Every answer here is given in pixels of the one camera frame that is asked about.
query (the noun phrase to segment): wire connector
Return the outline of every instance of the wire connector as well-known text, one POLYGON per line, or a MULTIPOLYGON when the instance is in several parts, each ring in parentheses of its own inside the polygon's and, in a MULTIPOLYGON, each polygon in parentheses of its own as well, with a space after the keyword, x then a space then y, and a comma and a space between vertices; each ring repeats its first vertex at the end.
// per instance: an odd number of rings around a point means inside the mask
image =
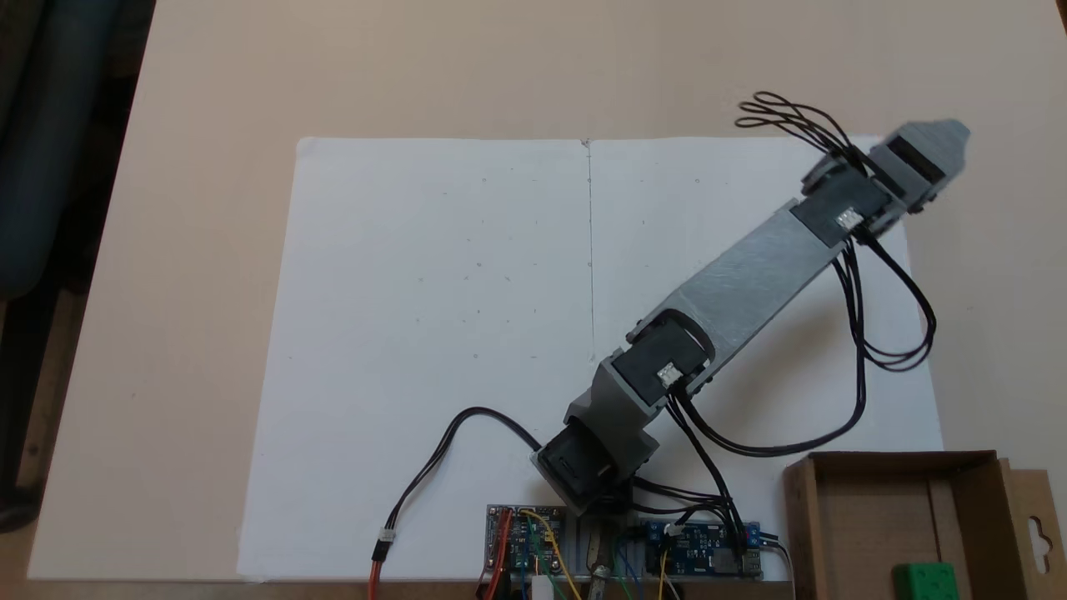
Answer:
POLYGON ((370 553, 370 560, 372 563, 384 563, 385 555, 389 553, 391 546, 393 546, 392 541, 378 540, 375 543, 375 551, 370 553))

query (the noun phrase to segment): beige table surface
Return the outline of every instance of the beige table surface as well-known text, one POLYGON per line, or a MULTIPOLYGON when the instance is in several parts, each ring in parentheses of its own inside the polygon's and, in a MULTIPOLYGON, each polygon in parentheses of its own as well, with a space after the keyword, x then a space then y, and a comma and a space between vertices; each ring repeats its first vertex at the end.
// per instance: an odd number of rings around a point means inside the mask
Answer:
POLYGON ((974 129, 909 222, 945 441, 1055 468, 1063 510, 1054 0, 160 0, 31 577, 236 578, 298 139, 738 135, 760 89, 974 129))

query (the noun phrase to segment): green object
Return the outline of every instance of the green object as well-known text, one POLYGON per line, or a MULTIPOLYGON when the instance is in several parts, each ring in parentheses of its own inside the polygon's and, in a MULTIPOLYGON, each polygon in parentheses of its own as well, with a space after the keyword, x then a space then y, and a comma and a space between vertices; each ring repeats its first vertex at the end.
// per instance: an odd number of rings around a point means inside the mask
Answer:
POLYGON ((910 563, 893 567, 896 600, 959 600, 949 563, 910 563))
POLYGON ((630 595, 630 588, 626 587, 626 580, 622 579, 622 575, 615 575, 615 579, 619 580, 619 585, 621 585, 622 590, 626 593, 626 598, 634 600, 634 597, 630 595))

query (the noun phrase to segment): red wire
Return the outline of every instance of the red wire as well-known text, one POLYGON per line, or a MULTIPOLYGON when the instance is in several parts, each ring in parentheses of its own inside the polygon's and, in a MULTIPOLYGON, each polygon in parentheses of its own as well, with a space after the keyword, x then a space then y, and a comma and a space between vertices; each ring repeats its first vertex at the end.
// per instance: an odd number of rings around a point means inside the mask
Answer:
POLYGON ((378 577, 382 572, 382 564, 375 560, 370 564, 370 580, 367 581, 367 600, 375 600, 378 596, 378 577))
POLYGON ((500 572, 504 565, 504 554, 508 546, 508 532, 511 531, 511 509, 505 508, 508 515, 505 517, 500 515, 500 536, 496 542, 496 563, 493 563, 493 579, 489 580, 489 588, 485 590, 485 596, 482 596, 482 600, 493 600, 493 596, 496 594, 496 586, 500 583, 500 572))

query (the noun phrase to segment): dark chair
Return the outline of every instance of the dark chair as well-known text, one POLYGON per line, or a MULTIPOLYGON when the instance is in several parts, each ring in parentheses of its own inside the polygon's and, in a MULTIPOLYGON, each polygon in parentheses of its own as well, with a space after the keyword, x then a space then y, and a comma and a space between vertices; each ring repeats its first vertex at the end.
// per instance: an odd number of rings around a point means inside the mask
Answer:
POLYGON ((61 223, 121 4, 0 0, 0 533, 39 507, 41 491, 16 480, 71 244, 85 237, 77 225, 102 226, 102 214, 61 223))

